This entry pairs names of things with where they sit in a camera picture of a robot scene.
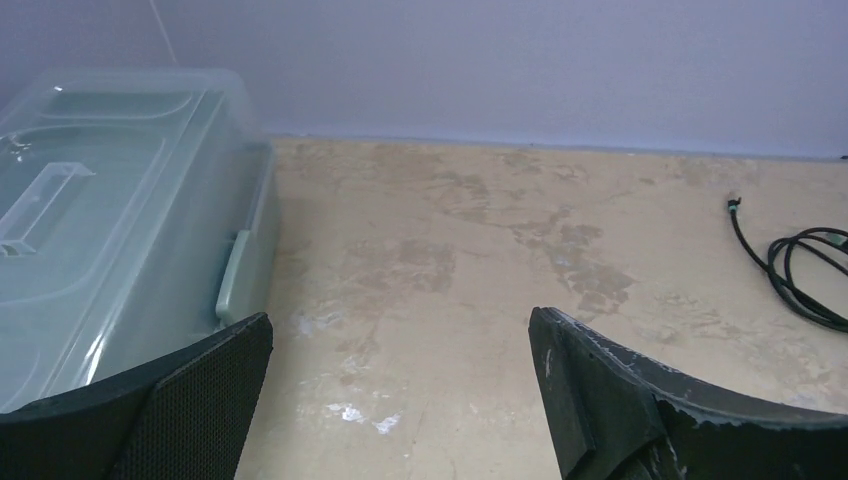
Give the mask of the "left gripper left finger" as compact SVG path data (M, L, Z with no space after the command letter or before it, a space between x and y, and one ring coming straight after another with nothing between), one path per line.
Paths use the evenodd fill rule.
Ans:
M232 479L273 350L254 314L1 417L4 479Z

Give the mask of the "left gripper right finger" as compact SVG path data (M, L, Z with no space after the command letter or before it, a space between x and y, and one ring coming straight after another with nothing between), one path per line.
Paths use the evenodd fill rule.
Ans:
M565 479L843 479L847 418L743 395L552 307L529 341Z

